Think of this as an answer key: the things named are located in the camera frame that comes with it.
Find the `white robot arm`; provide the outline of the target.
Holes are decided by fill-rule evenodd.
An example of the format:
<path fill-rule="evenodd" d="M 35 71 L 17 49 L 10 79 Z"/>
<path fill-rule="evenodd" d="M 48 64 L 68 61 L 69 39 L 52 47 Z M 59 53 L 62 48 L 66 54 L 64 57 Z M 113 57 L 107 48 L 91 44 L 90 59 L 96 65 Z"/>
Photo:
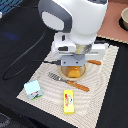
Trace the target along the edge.
<path fill-rule="evenodd" d="M 40 0 L 39 15 L 57 33 L 51 46 L 51 64 L 83 66 L 101 60 L 107 44 L 95 44 L 108 0 Z"/>

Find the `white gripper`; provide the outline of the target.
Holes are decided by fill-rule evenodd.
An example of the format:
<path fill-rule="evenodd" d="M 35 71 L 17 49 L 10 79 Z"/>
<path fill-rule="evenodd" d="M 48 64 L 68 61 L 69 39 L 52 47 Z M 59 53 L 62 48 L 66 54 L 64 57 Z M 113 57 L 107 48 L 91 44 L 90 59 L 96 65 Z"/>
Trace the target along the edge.
<path fill-rule="evenodd" d="M 79 45 L 74 43 L 67 33 L 58 32 L 51 46 L 51 60 L 61 66 L 83 66 L 88 60 L 100 61 L 108 44 Z"/>

